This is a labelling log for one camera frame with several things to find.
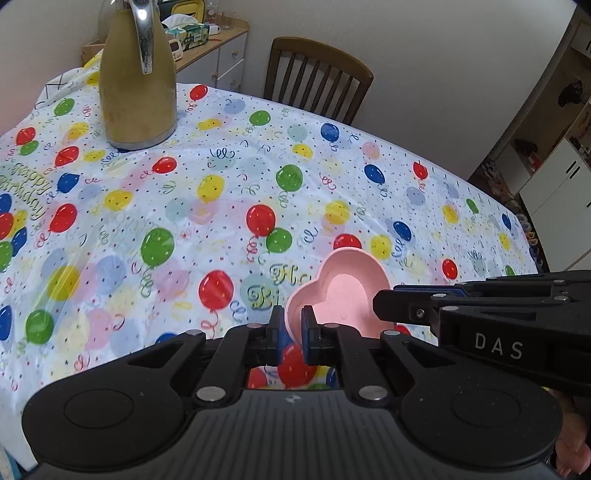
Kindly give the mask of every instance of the tissue box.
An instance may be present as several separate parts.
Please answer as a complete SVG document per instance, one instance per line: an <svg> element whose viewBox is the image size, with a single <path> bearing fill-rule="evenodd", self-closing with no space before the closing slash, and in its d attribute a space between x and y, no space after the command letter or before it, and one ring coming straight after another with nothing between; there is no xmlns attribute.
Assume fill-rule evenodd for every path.
<svg viewBox="0 0 591 480"><path fill-rule="evenodd" d="M209 25L202 23L179 25L178 27L169 28L166 33L174 35L174 38L181 43L183 50L187 51L207 43L209 40Z"/></svg>

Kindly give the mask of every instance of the birthday tablecloth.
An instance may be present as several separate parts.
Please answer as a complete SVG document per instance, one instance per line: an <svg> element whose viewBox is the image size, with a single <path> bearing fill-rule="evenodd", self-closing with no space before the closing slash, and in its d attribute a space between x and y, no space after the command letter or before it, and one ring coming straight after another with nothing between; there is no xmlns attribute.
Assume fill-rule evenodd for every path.
<svg viewBox="0 0 591 480"><path fill-rule="evenodd" d="M0 443L26 468L21 413L43 385L187 329L266 323L334 248L371 252L392 285L536 272L496 201L295 108L178 85L175 134L117 151L99 65L50 82L0 139Z"/></svg>

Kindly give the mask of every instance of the metal rivet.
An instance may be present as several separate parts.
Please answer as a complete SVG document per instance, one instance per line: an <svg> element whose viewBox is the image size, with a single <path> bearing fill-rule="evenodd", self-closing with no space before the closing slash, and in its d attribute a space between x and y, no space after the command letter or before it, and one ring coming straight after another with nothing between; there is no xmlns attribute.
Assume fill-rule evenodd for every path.
<svg viewBox="0 0 591 480"><path fill-rule="evenodd" d="M218 401L226 396L226 391L220 387L203 387L197 390L197 398L203 401Z"/></svg>
<svg viewBox="0 0 591 480"><path fill-rule="evenodd" d="M366 385L359 389L359 396L365 400L383 400L388 396L388 390L379 385Z"/></svg>

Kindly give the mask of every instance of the pink heart-shaped bowl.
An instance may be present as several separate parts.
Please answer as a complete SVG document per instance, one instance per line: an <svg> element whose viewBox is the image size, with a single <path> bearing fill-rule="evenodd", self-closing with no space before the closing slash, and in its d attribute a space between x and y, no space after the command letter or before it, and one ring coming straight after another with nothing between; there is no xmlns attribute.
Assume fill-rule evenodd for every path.
<svg viewBox="0 0 591 480"><path fill-rule="evenodd" d="M322 261L316 277L287 300L287 332L301 345L301 310L312 305L319 324L349 325L364 337L379 338L383 330L396 325L377 318L372 301L377 292L390 288L386 271L369 253L355 247L338 248Z"/></svg>

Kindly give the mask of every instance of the thermos handle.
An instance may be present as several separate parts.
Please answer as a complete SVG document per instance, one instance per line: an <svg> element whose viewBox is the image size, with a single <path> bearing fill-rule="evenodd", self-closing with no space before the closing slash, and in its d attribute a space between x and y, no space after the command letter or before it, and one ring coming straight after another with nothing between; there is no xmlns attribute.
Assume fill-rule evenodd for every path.
<svg viewBox="0 0 591 480"><path fill-rule="evenodd" d="M154 9L152 0L128 0L134 15L138 34L139 59L142 73L148 75L154 69Z"/></svg>

